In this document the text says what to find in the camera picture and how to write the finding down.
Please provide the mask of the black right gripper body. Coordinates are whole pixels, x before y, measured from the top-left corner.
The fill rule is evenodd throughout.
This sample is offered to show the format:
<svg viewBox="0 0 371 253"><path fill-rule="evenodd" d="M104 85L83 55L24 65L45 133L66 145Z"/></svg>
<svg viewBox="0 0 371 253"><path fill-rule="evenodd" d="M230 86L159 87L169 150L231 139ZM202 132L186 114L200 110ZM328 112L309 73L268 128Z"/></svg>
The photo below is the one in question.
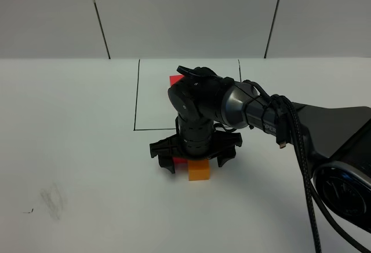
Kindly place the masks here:
<svg viewBox="0 0 371 253"><path fill-rule="evenodd" d="M174 135L150 144L151 157L211 159L242 146L240 133L208 118L191 121L178 116L175 124Z"/></svg>

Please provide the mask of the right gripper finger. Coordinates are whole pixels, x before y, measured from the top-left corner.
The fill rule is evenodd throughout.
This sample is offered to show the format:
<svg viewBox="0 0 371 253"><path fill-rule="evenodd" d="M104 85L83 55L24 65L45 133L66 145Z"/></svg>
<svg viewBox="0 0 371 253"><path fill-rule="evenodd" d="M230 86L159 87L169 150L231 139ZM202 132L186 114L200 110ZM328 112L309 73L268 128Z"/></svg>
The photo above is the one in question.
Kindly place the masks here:
<svg viewBox="0 0 371 253"><path fill-rule="evenodd" d="M218 167L223 167L229 160L235 158L235 147L229 147L222 152L220 152L217 156L217 164Z"/></svg>
<svg viewBox="0 0 371 253"><path fill-rule="evenodd" d="M175 173L175 165L172 156L159 155L159 166L170 171L171 174Z"/></svg>

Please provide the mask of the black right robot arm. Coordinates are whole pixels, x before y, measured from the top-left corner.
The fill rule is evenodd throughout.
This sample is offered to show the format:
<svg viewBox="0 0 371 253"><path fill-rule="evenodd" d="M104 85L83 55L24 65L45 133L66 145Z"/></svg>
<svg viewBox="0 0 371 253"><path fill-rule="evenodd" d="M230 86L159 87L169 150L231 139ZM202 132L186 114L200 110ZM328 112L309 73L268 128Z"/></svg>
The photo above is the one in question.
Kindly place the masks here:
<svg viewBox="0 0 371 253"><path fill-rule="evenodd" d="M296 144L295 121L305 162L320 200L336 215L370 231L370 108L321 108L267 94L250 80L222 78L211 69L177 68L181 79L168 90L177 111L176 133L152 143L159 165L175 171L174 158L216 158L223 166L242 145L239 129L273 135L280 147Z"/></svg>

